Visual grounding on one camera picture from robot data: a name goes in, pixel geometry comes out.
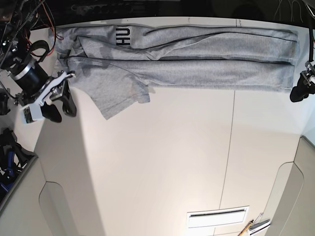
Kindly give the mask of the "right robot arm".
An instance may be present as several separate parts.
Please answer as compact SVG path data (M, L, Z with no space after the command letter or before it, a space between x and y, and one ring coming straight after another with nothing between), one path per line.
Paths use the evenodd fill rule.
M43 118L60 123L62 117L54 101L61 101L63 112L75 117L77 108L73 101L68 80L73 71L60 71L56 77L46 73L41 63L55 49L45 40L30 41L31 30L45 14L53 40L57 40L55 20L44 0L2 0L0 2L0 68L21 88L12 95L3 84L0 86L0 114L9 113L8 101L21 105L22 121L33 123Z

